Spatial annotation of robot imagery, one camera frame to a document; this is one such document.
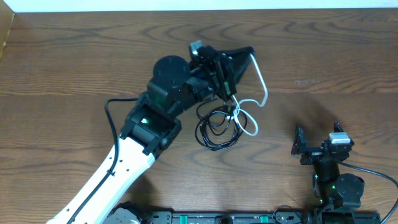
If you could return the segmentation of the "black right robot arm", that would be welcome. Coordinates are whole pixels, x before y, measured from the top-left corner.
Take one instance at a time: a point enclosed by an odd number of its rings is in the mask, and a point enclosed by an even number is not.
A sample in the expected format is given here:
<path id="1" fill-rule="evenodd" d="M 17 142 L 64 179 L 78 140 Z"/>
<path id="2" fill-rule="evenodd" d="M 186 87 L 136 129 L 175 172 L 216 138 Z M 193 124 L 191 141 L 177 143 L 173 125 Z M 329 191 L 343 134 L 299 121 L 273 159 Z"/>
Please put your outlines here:
<path id="1" fill-rule="evenodd" d="M 295 128 L 291 154 L 300 155 L 302 165 L 314 168 L 313 191 L 321 205 L 305 212 L 304 223 L 354 223 L 354 211 L 361 206 L 364 180 L 341 174 L 338 164 L 349 158 L 354 141 L 335 122 L 333 132 L 319 147 L 309 147 L 303 129 Z"/>

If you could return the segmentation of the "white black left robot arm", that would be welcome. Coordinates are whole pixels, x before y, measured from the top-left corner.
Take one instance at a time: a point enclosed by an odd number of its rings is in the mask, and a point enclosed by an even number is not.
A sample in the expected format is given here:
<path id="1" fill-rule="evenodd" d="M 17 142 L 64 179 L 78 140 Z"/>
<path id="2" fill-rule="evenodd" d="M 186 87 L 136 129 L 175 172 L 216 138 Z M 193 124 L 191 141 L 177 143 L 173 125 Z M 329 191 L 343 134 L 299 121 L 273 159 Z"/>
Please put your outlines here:
<path id="1" fill-rule="evenodd" d="M 177 117 L 210 95 L 230 100 L 253 55 L 252 47 L 216 50 L 198 41 L 190 44 L 190 61 L 177 55 L 159 59 L 120 132 L 112 128 L 114 145 L 107 158 L 49 223 L 103 223 L 177 137 L 182 129 Z"/>

